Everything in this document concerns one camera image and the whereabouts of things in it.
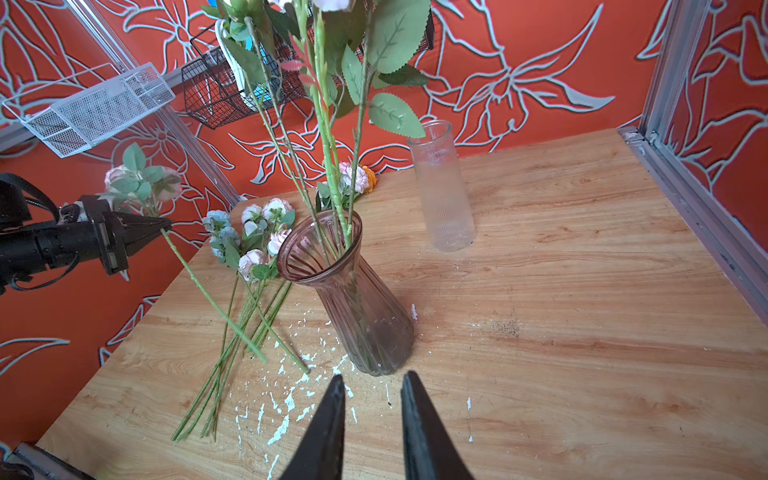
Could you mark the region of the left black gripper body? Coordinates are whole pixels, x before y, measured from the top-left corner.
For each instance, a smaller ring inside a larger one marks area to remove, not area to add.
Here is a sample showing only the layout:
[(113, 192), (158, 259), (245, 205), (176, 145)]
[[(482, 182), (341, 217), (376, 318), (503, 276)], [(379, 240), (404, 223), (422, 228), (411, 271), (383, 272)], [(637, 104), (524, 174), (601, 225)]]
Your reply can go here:
[(83, 195), (78, 200), (78, 220), (88, 223), (95, 233), (100, 260), (108, 275), (128, 269), (128, 254), (122, 235), (122, 222), (108, 200), (96, 195)]

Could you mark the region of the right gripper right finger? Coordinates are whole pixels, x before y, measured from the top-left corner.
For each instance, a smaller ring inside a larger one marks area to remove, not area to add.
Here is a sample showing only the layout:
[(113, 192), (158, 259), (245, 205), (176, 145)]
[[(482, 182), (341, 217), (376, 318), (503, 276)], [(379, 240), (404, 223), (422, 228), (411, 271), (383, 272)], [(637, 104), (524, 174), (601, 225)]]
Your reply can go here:
[(415, 371), (401, 388), (406, 479), (473, 479)]

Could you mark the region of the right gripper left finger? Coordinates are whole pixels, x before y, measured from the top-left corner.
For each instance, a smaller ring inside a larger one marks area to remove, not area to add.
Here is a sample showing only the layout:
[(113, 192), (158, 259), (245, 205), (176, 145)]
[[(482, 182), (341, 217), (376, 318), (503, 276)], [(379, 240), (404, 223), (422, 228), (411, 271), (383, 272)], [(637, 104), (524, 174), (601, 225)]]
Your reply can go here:
[(335, 375), (281, 479), (342, 478), (345, 384)]

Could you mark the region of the brown ribbed glass vase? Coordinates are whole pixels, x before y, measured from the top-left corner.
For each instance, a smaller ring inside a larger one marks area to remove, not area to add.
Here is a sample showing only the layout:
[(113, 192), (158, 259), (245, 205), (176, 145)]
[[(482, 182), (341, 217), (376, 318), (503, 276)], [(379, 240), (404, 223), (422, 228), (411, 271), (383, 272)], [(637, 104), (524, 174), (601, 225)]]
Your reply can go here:
[(344, 243), (330, 210), (307, 218), (283, 242), (277, 269), (286, 280), (312, 288), (349, 359), (372, 376), (390, 375), (411, 356), (411, 314), (361, 255), (363, 223), (354, 213)]

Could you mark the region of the cream peach rose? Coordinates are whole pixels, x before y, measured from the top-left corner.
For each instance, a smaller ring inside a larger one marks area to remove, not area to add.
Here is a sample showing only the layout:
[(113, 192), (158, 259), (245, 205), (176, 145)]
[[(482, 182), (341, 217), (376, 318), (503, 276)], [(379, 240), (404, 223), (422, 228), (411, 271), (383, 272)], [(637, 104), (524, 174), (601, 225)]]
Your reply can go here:
[(349, 13), (353, 1), (207, 1), (202, 12), (215, 20), (219, 47), (230, 66), (246, 105), (261, 117), (280, 162), (294, 182), (313, 218), (318, 203), (309, 195), (309, 184), (290, 139), (279, 101), (284, 77), (296, 77), (299, 89), (314, 106), (320, 140), (322, 166), (329, 188), (332, 219), (346, 232), (340, 193), (340, 171), (333, 109), (337, 105), (336, 83), (331, 71), (332, 13)]

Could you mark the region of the large pink peony stem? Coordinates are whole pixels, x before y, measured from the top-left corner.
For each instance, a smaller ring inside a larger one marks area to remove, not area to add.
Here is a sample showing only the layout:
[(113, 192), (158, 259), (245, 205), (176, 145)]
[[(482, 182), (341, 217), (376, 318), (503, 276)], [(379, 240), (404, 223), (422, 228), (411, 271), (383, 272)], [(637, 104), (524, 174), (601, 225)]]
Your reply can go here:
[(299, 75), (306, 95), (313, 102), (331, 211), (341, 245), (349, 248), (352, 230), (342, 200), (339, 157), (332, 127), (346, 87), (341, 78), (342, 56), (346, 51), (355, 52), (360, 46), (367, 8), (363, 1), (280, 1), (278, 5), (286, 21), (283, 38), (293, 50), (293, 58), (283, 61), (281, 66)]

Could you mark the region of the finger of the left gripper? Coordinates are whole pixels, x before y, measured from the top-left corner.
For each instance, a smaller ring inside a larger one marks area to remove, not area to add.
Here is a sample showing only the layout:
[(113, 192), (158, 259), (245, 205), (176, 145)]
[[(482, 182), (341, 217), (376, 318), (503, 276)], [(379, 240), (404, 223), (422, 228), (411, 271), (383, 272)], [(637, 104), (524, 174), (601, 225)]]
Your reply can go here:
[(135, 255), (172, 228), (172, 221), (163, 217), (117, 213), (116, 218), (117, 244), (127, 257)]

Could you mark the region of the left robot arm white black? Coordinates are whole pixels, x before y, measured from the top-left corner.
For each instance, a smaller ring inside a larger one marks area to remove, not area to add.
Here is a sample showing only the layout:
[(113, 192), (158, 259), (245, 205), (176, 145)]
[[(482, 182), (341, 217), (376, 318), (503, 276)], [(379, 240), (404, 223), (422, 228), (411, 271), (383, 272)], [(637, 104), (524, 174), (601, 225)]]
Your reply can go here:
[(166, 218), (116, 210), (101, 195), (58, 207), (22, 177), (1, 175), (1, 290), (50, 286), (82, 263), (105, 273), (128, 269), (128, 259), (171, 229)]

